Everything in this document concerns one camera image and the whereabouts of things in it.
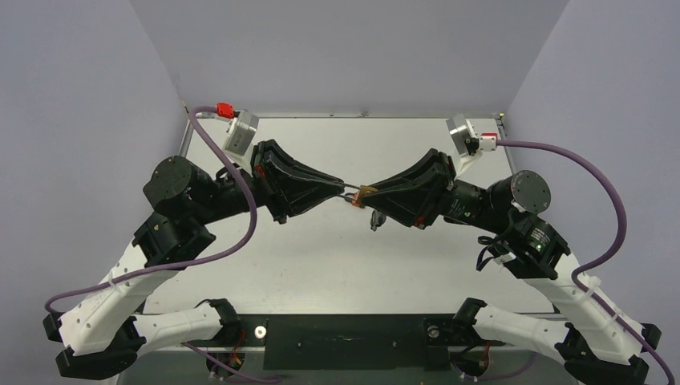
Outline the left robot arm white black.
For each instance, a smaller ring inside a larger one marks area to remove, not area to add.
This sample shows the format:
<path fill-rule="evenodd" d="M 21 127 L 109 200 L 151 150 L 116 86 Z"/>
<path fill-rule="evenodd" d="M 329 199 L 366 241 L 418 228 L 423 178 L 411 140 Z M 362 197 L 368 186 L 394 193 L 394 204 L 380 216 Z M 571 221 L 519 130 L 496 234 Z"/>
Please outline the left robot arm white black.
<path fill-rule="evenodd" d="M 197 263 L 214 241 L 214 222 L 266 207 L 284 224 L 340 195 L 344 182 L 306 166 L 274 140 L 251 149 L 244 167 L 228 158 L 211 175 L 182 156 L 162 160 L 144 186 L 152 214 L 135 231 L 121 258 L 92 291 L 81 290 L 71 310 L 49 310 L 47 337 L 63 345 L 56 357 L 66 378 L 102 380 L 139 357 L 192 341 L 229 345 L 241 338 L 241 320 L 226 299 L 205 299 L 189 310 L 141 314 L 148 296 Z"/>

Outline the brass padlock keys grey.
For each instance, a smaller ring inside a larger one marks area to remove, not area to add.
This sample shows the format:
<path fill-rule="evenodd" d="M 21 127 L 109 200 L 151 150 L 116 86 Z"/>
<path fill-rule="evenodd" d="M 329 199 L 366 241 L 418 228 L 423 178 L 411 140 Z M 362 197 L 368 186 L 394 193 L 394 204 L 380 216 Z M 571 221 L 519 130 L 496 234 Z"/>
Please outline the brass padlock keys grey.
<path fill-rule="evenodd" d="M 387 216 L 379 212 L 378 210 L 373 210 L 370 217 L 370 229 L 376 232 L 380 227 L 382 227 L 387 221 Z"/>

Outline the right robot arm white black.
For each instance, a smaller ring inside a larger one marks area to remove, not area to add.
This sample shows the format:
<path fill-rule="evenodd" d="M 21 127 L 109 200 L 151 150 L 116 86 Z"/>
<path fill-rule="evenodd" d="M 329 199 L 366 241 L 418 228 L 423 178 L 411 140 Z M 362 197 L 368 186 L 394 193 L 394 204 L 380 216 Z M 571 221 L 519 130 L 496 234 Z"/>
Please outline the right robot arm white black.
<path fill-rule="evenodd" d="M 476 268 L 491 262 L 545 296 L 562 321 L 533 318 L 468 298 L 452 321 L 462 342 L 504 342 L 551 358 L 583 384 L 643 384 L 643 354 L 659 329 L 625 316 L 580 271 L 567 241 L 544 221 L 550 191 L 538 174 L 523 170 L 487 188 L 460 180 L 452 159 L 430 150 L 391 178 L 364 186 L 357 204 L 407 227 L 424 229 L 442 218 L 483 231 Z"/>

